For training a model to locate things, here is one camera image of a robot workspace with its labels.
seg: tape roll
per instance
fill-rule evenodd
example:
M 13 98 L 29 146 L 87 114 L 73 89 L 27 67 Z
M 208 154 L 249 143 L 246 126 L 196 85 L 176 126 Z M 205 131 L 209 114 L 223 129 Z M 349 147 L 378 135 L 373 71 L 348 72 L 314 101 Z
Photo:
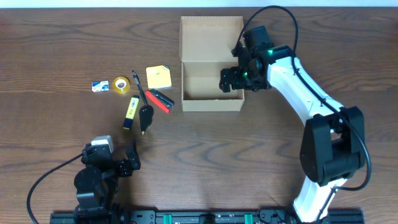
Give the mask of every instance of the tape roll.
M 130 83 L 126 77 L 116 77 L 112 83 L 116 93 L 123 94 L 130 90 Z

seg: box flap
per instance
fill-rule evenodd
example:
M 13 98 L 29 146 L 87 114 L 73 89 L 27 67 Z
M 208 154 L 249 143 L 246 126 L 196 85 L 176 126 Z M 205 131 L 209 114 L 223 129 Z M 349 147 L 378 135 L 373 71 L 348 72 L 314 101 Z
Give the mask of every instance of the box flap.
M 240 111 L 244 100 L 183 100 L 183 111 Z
M 237 62 L 231 50 L 243 28 L 241 16 L 182 16 L 182 62 Z

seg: black base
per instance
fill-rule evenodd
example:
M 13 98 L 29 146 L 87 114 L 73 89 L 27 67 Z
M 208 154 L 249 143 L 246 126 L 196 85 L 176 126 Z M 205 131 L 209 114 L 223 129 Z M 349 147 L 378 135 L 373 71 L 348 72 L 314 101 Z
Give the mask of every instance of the black base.
M 78 223 L 122 223 L 122 224 L 294 224 L 285 208 L 269 208 L 246 212 L 155 212 L 152 210 L 132 211 L 124 215 L 127 220 L 95 218 Z M 50 224 L 73 224 L 73 213 L 53 213 Z M 321 224 L 363 224 L 361 210 L 329 210 Z

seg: cardboard box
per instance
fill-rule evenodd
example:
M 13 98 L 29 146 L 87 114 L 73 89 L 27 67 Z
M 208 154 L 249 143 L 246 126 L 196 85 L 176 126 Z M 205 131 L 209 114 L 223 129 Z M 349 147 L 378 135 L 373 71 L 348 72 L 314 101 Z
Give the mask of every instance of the cardboard box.
M 240 111 L 243 90 L 223 93 L 218 84 L 223 68 L 238 66 L 231 50 L 243 28 L 241 16 L 181 17 L 183 111 Z

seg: marker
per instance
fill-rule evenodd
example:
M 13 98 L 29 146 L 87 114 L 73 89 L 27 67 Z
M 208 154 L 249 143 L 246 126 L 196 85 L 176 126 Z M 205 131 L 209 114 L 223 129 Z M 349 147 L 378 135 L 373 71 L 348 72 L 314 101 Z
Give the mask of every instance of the marker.
M 139 96 L 136 96 L 136 95 L 132 96 L 132 98 L 130 100 L 129 108 L 127 109 L 126 118 L 124 119 L 124 122 L 123 122 L 124 129 L 127 129 L 127 130 L 131 129 L 132 121 L 134 119 L 134 115 L 136 114 L 138 102 L 139 102 Z
M 145 97 L 144 91 L 142 90 L 141 84 L 138 79 L 137 73 L 133 70 L 132 76 L 135 79 L 139 93 L 141 94 L 142 100 L 145 103 L 145 106 L 143 106 L 139 111 L 139 123 L 141 125 L 141 133 L 142 135 L 145 134 L 145 131 L 147 128 L 152 124 L 152 117 L 154 116 L 154 108 L 151 105 L 148 105 L 147 98 Z

